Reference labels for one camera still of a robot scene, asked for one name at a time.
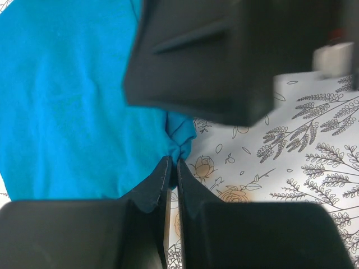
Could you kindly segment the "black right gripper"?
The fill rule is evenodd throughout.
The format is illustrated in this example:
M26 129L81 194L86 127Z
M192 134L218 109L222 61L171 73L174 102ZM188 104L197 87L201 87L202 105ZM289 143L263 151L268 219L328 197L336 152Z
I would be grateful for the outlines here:
M358 1L241 1L241 90L273 92L274 77L318 72L358 88Z

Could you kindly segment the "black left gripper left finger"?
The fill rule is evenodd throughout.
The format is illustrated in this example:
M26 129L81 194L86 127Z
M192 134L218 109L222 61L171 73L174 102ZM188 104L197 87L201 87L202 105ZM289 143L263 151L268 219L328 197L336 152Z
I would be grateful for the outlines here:
M172 160L114 200L14 201L1 208L2 268L166 268Z

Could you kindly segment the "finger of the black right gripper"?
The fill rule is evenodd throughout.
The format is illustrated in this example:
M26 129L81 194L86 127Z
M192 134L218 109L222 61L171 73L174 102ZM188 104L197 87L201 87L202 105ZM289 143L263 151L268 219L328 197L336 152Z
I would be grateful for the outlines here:
M269 1L144 1L129 105L250 127L274 109Z

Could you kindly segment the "teal blue t shirt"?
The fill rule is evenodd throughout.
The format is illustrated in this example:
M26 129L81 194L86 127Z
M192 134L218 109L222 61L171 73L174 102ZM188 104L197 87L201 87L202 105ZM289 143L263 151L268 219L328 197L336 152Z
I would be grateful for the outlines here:
M140 1L13 1L1 13L1 176L11 200L120 198L186 158L191 118L130 107Z

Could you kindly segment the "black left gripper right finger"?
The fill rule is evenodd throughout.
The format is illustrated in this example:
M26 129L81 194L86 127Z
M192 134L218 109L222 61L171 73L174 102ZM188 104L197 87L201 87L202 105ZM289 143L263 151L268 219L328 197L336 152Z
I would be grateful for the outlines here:
M304 202L224 202L180 160L183 268L352 268L325 209Z

